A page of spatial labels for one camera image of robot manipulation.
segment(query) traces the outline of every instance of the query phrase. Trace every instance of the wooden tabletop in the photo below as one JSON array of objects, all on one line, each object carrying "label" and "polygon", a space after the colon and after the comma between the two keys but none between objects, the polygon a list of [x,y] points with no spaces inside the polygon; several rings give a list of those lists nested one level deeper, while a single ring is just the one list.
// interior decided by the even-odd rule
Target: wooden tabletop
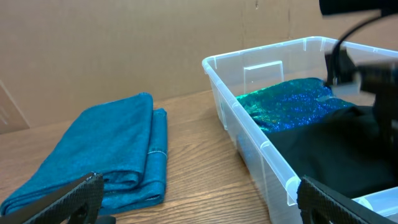
[{"label": "wooden tabletop", "polygon": [[[168,117],[164,203],[114,215],[122,223],[271,223],[267,206],[223,129],[211,91],[155,102]],[[0,201],[26,182],[71,121],[0,134]]]}]

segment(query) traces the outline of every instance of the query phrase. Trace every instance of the clear plastic container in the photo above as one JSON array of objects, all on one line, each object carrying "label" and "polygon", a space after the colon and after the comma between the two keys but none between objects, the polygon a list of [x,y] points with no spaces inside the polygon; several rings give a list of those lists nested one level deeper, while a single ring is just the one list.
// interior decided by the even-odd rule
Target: clear plastic container
[{"label": "clear plastic container", "polygon": [[[202,62],[210,78],[218,117],[261,191],[273,224],[302,223],[296,204],[300,179],[236,96],[295,78],[325,79],[325,51],[331,51],[335,42],[326,37],[307,37],[215,55]],[[398,52],[391,50],[349,42],[343,45],[356,63],[398,58]],[[361,93],[341,98],[357,105],[371,105],[374,96]],[[353,200],[398,222],[398,187]]]}]

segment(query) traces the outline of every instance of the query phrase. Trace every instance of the blue towel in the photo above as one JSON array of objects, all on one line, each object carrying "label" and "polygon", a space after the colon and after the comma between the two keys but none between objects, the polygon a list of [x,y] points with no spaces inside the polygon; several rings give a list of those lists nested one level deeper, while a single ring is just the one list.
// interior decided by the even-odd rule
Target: blue towel
[{"label": "blue towel", "polygon": [[1,204],[7,215],[91,172],[104,177],[100,214],[153,206],[164,199],[167,118],[148,93],[88,108],[22,187]]}]

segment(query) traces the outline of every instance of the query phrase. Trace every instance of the sequin fabric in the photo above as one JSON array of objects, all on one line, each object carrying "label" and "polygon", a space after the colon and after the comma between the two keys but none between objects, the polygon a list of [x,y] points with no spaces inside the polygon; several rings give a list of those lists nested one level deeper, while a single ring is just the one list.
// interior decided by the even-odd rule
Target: sequin fabric
[{"label": "sequin fabric", "polygon": [[354,106],[333,97],[318,78],[286,81],[236,98],[266,134],[317,123],[327,113]]}]

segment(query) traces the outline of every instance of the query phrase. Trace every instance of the cardboard backdrop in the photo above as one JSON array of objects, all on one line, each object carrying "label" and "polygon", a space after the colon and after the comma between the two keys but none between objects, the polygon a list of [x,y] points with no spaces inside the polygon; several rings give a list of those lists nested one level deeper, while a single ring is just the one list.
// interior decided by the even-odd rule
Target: cardboard backdrop
[{"label": "cardboard backdrop", "polygon": [[[208,90],[207,56],[337,38],[371,14],[323,19],[318,0],[3,0],[0,104],[36,127],[142,91],[159,100]],[[351,40],[398,50],[397,22]]]}]

